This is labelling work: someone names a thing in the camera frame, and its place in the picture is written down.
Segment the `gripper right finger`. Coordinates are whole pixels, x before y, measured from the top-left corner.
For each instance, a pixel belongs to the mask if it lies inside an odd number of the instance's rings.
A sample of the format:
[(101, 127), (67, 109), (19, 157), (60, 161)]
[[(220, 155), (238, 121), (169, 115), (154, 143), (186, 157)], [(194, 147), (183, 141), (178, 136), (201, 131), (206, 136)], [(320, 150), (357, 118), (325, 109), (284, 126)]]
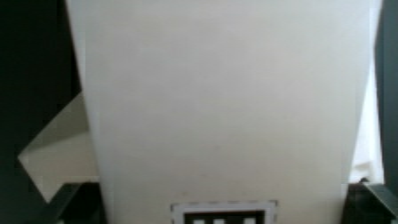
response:
[(348, 185), (341, 224), (398, 224), (398, 197), (366, 178)]

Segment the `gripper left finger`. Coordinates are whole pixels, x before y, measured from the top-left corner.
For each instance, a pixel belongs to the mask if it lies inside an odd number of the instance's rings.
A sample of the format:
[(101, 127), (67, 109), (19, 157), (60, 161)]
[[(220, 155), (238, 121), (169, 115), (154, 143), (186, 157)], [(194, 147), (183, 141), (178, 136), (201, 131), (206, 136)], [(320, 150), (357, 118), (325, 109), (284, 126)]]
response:
[(41, 213), (41, 224), (106, 224), (99, 184), (62, 185)]

